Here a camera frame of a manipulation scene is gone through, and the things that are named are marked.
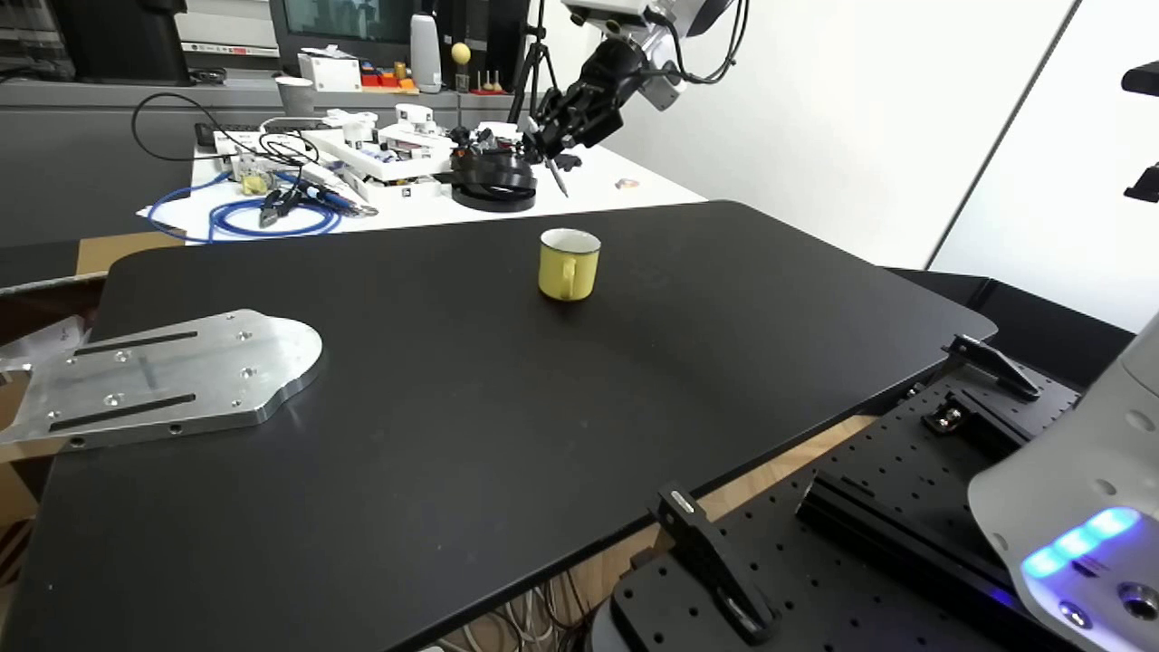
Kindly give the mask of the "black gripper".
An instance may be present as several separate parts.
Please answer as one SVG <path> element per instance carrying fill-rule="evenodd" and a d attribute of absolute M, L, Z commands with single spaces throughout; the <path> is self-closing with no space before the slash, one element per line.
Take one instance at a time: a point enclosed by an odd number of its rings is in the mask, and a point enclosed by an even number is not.
<path fill-rule="evenodd" d="M 645 87 L 652 60 L 627 35 L 610 35 L 584 60 L 580 80 L 552 87 L 533 107 L 528 145 L 537 156 L 562 156 L 574 145 L 599 145 L 622 128 L 622 105 Z"/>

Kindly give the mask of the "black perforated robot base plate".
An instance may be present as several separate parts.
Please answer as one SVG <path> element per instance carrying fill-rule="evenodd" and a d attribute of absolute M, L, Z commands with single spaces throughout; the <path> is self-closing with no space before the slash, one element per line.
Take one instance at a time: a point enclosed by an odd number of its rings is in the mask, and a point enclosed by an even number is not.
<path fill-rule="evenodd" d="M 1047 633 L 967 511 L 967 483 L 1043 435 L 1075 392 L 1015 397 L 960 367 L 738 504 L 714 536 L 770 610 L 745 642 L 674 554 L 618 578 L 590 652 L 1075 652 Z"/>

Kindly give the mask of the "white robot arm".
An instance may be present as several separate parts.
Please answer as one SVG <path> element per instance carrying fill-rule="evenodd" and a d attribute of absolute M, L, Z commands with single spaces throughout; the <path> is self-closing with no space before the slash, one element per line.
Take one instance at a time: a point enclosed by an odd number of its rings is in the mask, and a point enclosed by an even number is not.
<path fill-rule="evenodd" d="M 555 161 L 575 145 L 603 145 L 622 128 L 622 105 L 640 94 L 667 112 L 686 87 L 717 87 L 738 60 L 749 34 L 755 0 L 562 0 L 575 27 L 599 27 L 603 45 L 580 66 L 580 75 L 552 87 L 533 107 L 526 145 Z M 696 72 L 686 45 L 733 17 L 723 53 Z"/>

